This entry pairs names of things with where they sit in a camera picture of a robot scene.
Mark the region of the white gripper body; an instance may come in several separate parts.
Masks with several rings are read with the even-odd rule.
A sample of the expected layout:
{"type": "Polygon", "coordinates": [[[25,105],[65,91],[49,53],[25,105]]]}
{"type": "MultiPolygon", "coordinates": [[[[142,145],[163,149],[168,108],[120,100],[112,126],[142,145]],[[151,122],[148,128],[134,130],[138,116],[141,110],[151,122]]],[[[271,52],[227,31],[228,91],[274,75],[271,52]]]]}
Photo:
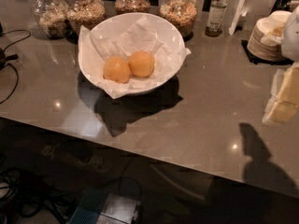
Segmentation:
{"type": "Polygon", "coordinates": [[[281,42],[282,55],[294,62],[299,61],[299,6],[287,19],[281,42]]]}

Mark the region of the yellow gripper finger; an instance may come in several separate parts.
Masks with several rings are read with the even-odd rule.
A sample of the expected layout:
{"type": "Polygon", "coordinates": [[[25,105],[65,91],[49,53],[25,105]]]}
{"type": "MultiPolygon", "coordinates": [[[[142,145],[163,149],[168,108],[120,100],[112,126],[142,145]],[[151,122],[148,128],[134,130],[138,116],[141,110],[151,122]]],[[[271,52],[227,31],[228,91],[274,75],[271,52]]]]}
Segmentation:
{"type": "Polygon", "coordinates": [[[263,124],[287,123],[299,111],[299,63],[294,63],[287,70],[277,70],[270,94],[262,119],[263,124]]]}

